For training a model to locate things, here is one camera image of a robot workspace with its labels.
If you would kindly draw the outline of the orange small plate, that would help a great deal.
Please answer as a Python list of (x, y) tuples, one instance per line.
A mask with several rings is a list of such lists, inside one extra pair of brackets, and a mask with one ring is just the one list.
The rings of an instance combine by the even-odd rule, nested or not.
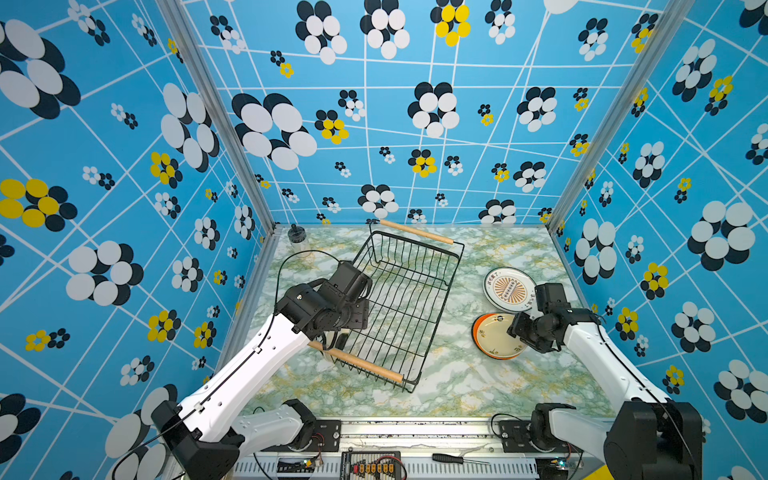
[(480, 346), (479, 346), (479, 343), (478, 343), (478, 333), (477, 333), (477, 332), (478, 332), (478, 328), (479, 328), (479, 324), (480, 324), (480, 322), (481, 322), (481, 319), (482, 319), (482, 315), (481, 315), (481, 316), (478, 316), (478, 317), (477, 317), (477, 318), (476, 318), (476, 319), (473, 321), (473, 323), (472, 323), (472, 326), (471, 326), (471, 338), (472, 338), (472, 342), (473, 342), (473, 345), (474, 345), (474, 346), (475, 346), (475, 347), (476, 347), (478, 350), (480, 350)]

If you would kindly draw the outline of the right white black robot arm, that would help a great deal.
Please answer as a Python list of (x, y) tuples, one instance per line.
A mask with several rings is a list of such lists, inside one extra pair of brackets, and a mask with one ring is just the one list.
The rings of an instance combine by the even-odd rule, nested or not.
[(568, 443), (603, 462), (615, 479), (702, 477), (702, 418), (657, 388), (610, 340), (597, 314), (576, 308), (559, 283), (534, 289), (538, 317), (514, 316), (508, 332), (538, 353), (566, 348), (608, 398), (616, 416), (598, 421), (576, 407), (539, 403), (529, 432), (541, 450)]

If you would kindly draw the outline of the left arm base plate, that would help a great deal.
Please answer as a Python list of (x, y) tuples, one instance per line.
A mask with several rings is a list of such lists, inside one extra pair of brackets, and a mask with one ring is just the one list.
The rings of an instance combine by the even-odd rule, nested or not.
[(296, 439), (287, 445), (277, 445), (264, 452), (338, 452), (342, 422), (335, 419), (319, 419), (304, 426)]

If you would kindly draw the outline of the white plate orange sunburst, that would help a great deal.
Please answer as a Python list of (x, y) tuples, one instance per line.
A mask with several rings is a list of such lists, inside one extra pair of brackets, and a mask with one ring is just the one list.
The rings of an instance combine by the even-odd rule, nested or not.
[(506, 312), (524, 312), (536, 306), (535, 282), (526, 273), (511, 267), (489, 271), (483, 280), (488, 301)]

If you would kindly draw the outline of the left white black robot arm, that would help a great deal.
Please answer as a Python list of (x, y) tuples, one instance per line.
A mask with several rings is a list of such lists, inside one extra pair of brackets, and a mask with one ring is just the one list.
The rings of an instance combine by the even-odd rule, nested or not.
[(264, 326), (203, 387), (180, 403), (161, 402), (151, 418), (190, 479), (221, 479), (238, 460), (274, 446), (301, 449), (316, 418), (299, 400), (249, 416), (249, 400), (294, 355), (325, 332), (363, 328), (373, 282), (342, 261), (330, 278), (290, 287)]

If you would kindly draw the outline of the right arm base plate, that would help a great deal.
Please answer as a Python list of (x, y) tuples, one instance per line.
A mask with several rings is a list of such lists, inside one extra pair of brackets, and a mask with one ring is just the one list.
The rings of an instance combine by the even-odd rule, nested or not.
[(562, 457), (579, 453), (579, 449), (564, 442), (547, 449), (537, 447), (532, 442), (528, 420), (500, 420), (494, 423), (493, 431), (500, 439), (505, 453), (541, 453)]

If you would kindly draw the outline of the beige small plate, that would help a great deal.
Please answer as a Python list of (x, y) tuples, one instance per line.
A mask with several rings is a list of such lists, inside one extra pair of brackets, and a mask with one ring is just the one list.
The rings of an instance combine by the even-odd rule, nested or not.
[(477, 333), (483, 354), (495, 360), (511, 360), (527, 349), (516, 337), (507, 334), (513, 318), (511, 313), (482, 315)]

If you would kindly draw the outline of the black wire dish rack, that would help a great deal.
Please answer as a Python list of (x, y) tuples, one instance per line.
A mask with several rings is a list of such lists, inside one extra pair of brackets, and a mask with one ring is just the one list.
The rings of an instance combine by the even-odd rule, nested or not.
[(445, 310), (465, 244), (422, 228), (377, 220), (353, 260), (372, 281), (364, 330), (343, 329), (325, 358), (408, 393), (415, 390)]

